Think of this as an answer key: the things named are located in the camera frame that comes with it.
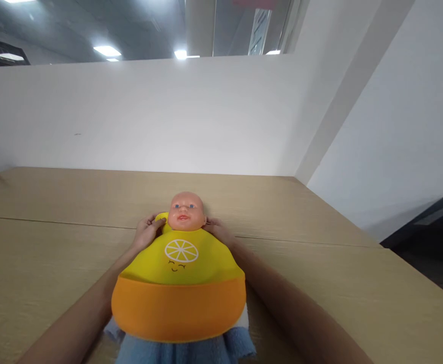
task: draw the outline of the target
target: doll face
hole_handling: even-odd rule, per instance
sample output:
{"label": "doll face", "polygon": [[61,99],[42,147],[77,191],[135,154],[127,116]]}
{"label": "doll face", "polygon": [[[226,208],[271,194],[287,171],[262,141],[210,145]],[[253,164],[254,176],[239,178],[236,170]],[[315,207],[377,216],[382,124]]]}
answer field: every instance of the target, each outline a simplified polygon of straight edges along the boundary
{"label": "doll face", "polygon": [[178,193],[171,201],[167,223],[173,230],[195,231],[206,224],[203,202],[192,192]]}

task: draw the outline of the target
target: table surface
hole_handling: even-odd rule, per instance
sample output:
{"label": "table surface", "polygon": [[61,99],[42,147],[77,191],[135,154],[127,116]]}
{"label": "table surface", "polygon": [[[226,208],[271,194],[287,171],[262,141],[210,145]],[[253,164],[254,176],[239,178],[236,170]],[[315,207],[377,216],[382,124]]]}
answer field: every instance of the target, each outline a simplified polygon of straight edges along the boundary
{"label": "table surface", "polygon": [[[0,175],[0,363],[13,363],[176,192],[324,307],[375,363],[443,363],[443,291],[290,177],[15,168]],[[300,357],[249,289],[256,358]],[[114,363],[102,338],[90,363]]]}

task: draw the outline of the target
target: baby doll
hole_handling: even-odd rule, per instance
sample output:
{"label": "baby doll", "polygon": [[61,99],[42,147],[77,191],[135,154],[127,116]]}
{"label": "baby doll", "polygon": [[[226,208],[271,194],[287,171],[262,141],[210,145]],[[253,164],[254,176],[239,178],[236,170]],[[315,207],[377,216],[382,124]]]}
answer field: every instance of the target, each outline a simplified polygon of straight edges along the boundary
{"label": "baby doll", "polygon": [[201,199],[181,192],[161,218],[167,218],[162,235],[114,289],[105,331],[123,338],[117,363],[224,364],[253,355],[245,275],[229,249],[202,229]]}

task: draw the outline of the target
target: fluorescent light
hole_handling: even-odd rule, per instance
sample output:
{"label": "fluorescent light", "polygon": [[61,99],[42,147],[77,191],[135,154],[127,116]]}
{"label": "fluorescent light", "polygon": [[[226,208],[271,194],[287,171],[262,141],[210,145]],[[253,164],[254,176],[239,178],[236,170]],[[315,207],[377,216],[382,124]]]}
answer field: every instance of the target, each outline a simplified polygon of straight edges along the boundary
{"label": "fluorescent light", "polygon": [[188,57],[187,54],[186,54],[186,51],[184,51],[184,50],[175,51],[174,55],[178,59],[186,59]]}
{"label": "fluorescent light", "polygon": [[175,51],[174,55],[178,59],[186,59],[186,58],[200,58],[200,56],[188,56],[185,50]]}
{"label": "fluorescent light", "polygon": [[22,58],[21,56],[13,55],[11,53],[0,53],[0,57],[7,58],[12,61],[24,61],[24,58]]}
{"label": "fluorescent light", "polygon": [[101,45],[99,47],[94,47],[94,50],[102,53],[104,56],[107,56],[107,57],[117,57],[117,56],[122,55],[122,54],[120,54],[120,52],[117,49],[115,49],[109,45],[104,45],[104,46]]}
{"label": "fluorescent light", "polygon": [[8,3],[14,4],[14,3],[26,3],[26,2],[31,2],[31,1],[36,1],[36,0],[6,0]]}

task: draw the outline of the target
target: blue towel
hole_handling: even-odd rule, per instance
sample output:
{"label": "blue towel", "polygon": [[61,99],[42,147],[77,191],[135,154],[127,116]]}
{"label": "blue towel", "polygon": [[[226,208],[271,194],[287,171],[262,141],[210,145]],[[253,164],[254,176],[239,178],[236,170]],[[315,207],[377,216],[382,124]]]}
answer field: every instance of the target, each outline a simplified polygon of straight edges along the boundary
{"label": "blue towel", "polygon": [[114,318],[104,332],[120,343],[116,364],[237,364],[238,359],[255,355],[246,327],[233,327],[213,339],[186,344],[158,343],[127,335]]}

